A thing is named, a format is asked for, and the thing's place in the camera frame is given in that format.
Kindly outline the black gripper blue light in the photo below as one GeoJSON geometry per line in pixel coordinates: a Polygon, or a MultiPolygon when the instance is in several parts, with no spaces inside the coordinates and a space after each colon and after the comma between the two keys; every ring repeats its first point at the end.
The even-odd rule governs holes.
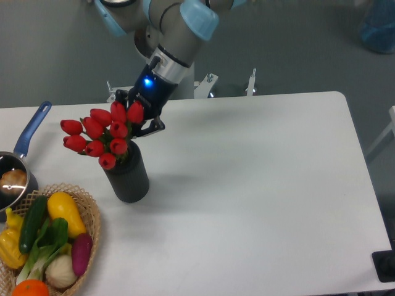
{"type": "Polygon", "coordinates": [[[143,108],[143,120],[152,119],[147,127],[144,127],[147,121],[133,125],[134,138],[146,137],[165,129],[165,124],[159,115],[177,86],[165,81],[155,74],[149,65],[145,65],[129,93],[122,89],[115,91],[116,102],[130,110],[133,103],[137,101],[143,108]]]}

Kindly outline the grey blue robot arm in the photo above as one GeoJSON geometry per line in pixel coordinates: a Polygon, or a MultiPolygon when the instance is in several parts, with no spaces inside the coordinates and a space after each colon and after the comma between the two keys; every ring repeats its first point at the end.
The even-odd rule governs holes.
{"type": "Polygon", "coordinates": [[[115,99],[127,110],[143,108],[133,124],[139,138],[164,130],[162,109],[189,72],[204,43],[219,23],[219,13],[244,1],[95,1],[107,29],[115,36],[153,29],[159,40],[150,44],[147,62],[129,91],[117,91],[115,99]]]}

